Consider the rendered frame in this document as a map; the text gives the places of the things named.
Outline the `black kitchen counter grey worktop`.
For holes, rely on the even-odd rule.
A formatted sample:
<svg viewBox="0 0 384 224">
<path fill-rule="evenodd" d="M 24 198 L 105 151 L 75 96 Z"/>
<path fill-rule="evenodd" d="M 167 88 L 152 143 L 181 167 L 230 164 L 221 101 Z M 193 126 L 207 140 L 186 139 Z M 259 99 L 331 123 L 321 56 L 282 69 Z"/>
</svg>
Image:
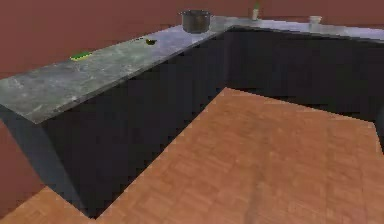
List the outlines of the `black kitchen counter grey worktop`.
<svg viewBox="0 0 384 224">
<path fill-rule="evenodd" d="M 226 87 L 380 121 L 384 30 L 215 16 L 1 79 L 0 120 L 95 218 Z"/>
</svg>

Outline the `grey metal cooking pot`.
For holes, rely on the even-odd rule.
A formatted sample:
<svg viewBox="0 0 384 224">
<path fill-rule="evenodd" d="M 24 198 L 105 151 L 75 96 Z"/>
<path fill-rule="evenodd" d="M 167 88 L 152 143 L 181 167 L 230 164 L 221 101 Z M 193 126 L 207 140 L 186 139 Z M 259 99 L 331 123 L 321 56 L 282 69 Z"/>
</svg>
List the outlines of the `grey metal cooking pot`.
<svg viewBox="0 0 384 224">
<path fill-rule="evenodd" d="M 206 10 L 185 10 L 180 12 L 182 28 L 190 34 L 201 34 L 209 30 L 212 14 Z"/>
</svg>

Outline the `green flat sponge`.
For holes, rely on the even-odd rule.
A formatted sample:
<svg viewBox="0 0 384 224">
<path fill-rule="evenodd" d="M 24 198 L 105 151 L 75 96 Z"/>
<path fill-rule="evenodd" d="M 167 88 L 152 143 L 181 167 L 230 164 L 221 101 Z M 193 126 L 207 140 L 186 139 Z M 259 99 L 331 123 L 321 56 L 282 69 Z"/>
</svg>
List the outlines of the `green flat sponge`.
<svg viewBox="0 0 384 224">
<path fill-rule="evenodd" d="M 79 61 L 79 60 L 82 60 L 86 57 L 89 57 L 90 55 L 92 55 L 92 52 L 89 52 L 89 51 L 81 52 L 81 53 L 70 56 L 70 60 Z"/>
</svg>

